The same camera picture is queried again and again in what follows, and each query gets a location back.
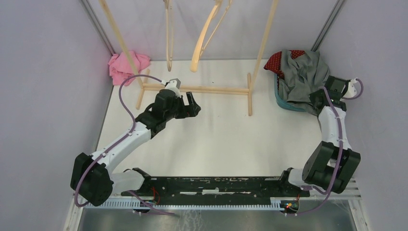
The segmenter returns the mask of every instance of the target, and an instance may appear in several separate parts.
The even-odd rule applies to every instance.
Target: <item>wooden rack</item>
[[[211,19],[218,12],[219,7],[220,7],[220,2],[221,2],[220,0],[216,0],[216,5],[215,5],[214,9],[212,10],[212,12],[210,13],[210,15],[208,17],[210,19],[209,21],[211,21]],[[252,92],[253,92],[253,89],[254,89],[254,84],[255,84],[256,76],[258,74],[259,65],[261,63],[262,55],[264,53],[266,42],[268,40],[269,31],[270,31],[270,28],[272,26],[273,17],[275,15],[275,11],[276,11],[276,8],[278,6],[278,2],[279,2],[279,0],[274,0],[272,5],[271,5],[268,20],[267,20],[267,24],[266,24],[266,28],[265,28],[265,32],[264,32],[262,42],[261,42],[261,47],[259,49],[258,57],[257,57],[257,60],[256,60],[255,69],[254,69],[254,72],[252,74],[251,73],[247,74],[247,87],[246,88],[224,88],[224,87],[207,87],[207,86],[186,86],[186,85],[182,85],[180,87],[180,91],[181,92],[191,91],[191,92],[194,92],[194,93],[246,95],[248,97],[248,115],[252,116],[252,113],[253,113],[253,110],[252,110]],[[111,13],[111,11],[110,11],[107,3],[106,3],[106,0],[99,0],[99,3],[101,5],[101,7],[102,7],[108,21],[109,21],[109,24],[112,27],[112,30],[113,30],[113,32],[114,32],[114,34],[115,34],[115,36],[116,36],[116,38],[117,38],[117,40],[119,42],[119,45],[120,45],[122,51],[125,53],[126,58],[130,63],[130,66],[132,68],[133,73],[135,75],[137,75],[139,73],[139,71],[138,71],[137,67],[134,65],[133,61],[132,61],[132,58],[131,58],[130,53],[128,51],[128,48],[127,48],[127,46],[125,44],[125,41],[124,41],[120,31],[119,31],[119,28],[118,28],[118,26],[117,26],[117,24],[116,24],[116,22],[115,22],[115,20],[114,20],[114,18],[112,16],[112,13]],[[219,23],[217,24],[216,28],[218,27],[218,25],[222,21],[223,16],[221,17],[221,19],[220,19]],[[204,41],[204,37],[203,37],[203,41],[201,41],[201,43],[200,43],[200,41],[201,40],[199,39],[199,41],[197,42],[197,43],[199,43],[199,51],[200,51],[198,53],[198,56],[196,55],[198,57],[197,62],[199,60],[199,57],[202,54],[202,51],[204,51],[203,48],[202,48],[202,43]],[[159,91],[160,89],[163,89],[164,86],[161,85],[161,84],[148,83],[148,78],[144,78],[143,81],[142,81],[141,78],[138,77],[138,78],[136,78],[136,80],[137,80],[137,82],[138,82],[138,84],[139,84],[139,86],[141,88],[139,98],[138,98],[138,101],[137,101],[137,104],[136,104],[136,109],[139,110],[142,99],[143,99],[144,92],[146,90]]]

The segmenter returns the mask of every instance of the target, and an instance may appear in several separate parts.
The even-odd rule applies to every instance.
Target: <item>folded pink fabric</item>
[[[129,53],[139,73],[150,65],[150,58],[147,55],[136,54],[134,51],[129,51]],[[121,85],[125,79],[133,75],[132,68],[123,52],[120,55],[114,54],[108,64],[109,75],[112,77],[114,85]],[[128,86],[133,80],[135,79],[126,82],[125,86]]]

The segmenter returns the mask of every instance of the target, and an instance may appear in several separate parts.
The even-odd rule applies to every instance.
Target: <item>gray wall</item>
[[[346,129],[375,231],[407,230],[407,41],[408,1],[349,0],[320,48],[333,75],[365,83]]]
[[[102,125],[110,55],[77,0],[0,9],[0,230],[61,230],[74,158]]]
[[[128,49],[166,59],[166,17],[162,0],[106,0]],[[197,39],[214,0],[172,0],[174,60],[191,60]],[[229,0],[224,0],[207,32],[218,23]],[[99,5],[89,0],[116,52],[119,43]],[[281,0],[276,10],[264,58],[289,49],[310,49],[336,0]],[[272,0],[233,0],[202,59],[256,59]]]

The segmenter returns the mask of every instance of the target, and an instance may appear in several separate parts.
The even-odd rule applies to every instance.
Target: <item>hanger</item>
[[[174,47],[174,25],[173,25],[173,5],[171,0],[163,0],[166,8],[166,60],[167,70],[171,71],[171,65],[173,63],[173,47]],[[171,42],[169,40],[169,27],[171,26]]]
[[[207,48],[208,43],[211,41],[215,31],[218,29],[218,26],[220,25],[220,23],[222,22],[222,20],[224,19],[225,14],[227,13],[228,9],[231,6],[232,0],[229,0],[228,2],[228,6],[225,8],[224,13],[222,14],[217,26],[214,28],[213,32],[211,33],[210,37],[208,38],[207,42],[205,43],[205,45],[203,46],[203,42],[204,42],[204,37],[205,34],[207,33],[208,30],[208,26],[210,25],[211,20],[214,19],[214,17],[217,15],[219,9],[221,8],[222,5],[222,1],[223,0],[215,0],[216,4],[213,7],[210,15],[207,18],[207,21],[204,24],[203,30],[201,31],[200,36],[198,37],[198,41],[197,44],[195,45],[195,49],[194,49],[194,53],[192,55],[192,59],[191,59],[191,66],[190,66],[190,70],[192,72],[196,72],[197,71],[197,67],[198,67],[198,61],[201,58],[201,55],[203,54],[203,52],[205,51],[205,49]]]

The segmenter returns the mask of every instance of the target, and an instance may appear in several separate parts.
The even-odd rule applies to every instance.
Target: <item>gray floor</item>
[[[301,201],[300,211],[319,201]],[[124,209],[84,209],[80,231],[355,231],[347,201],[329,201],[320,210],[299,217],[276,211],[176,210],[180,217],[133,214]]]

